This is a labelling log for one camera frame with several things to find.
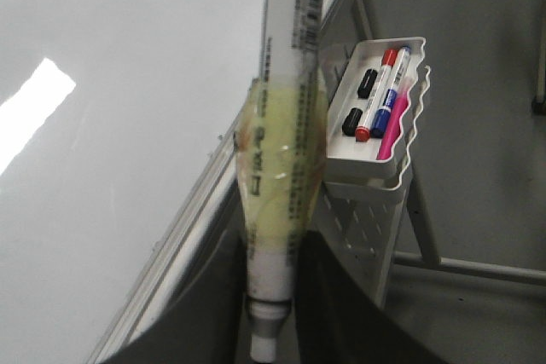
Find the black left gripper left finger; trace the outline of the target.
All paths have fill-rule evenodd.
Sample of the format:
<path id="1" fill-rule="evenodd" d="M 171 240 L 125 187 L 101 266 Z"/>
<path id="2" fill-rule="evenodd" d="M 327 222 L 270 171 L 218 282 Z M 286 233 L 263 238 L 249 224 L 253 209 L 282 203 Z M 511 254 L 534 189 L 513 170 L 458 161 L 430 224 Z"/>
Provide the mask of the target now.
<path id="1" fill-rule="evenodd" d="M 212 255 L 174 304 L 106 363 L 232 363 L 245 281 L 244 245 L 224 231 Z"/>

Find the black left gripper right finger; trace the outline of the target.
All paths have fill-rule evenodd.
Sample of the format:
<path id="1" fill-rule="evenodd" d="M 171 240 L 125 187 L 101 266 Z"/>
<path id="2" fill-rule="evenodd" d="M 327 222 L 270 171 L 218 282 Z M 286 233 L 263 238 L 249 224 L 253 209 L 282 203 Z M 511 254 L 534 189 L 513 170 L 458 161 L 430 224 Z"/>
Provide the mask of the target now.
<path id="1" fill-rule="evenodd" d="M 299 249 L 295 320 L 303 363 L 445 362 L 368 298 L 318 232 Z"/>

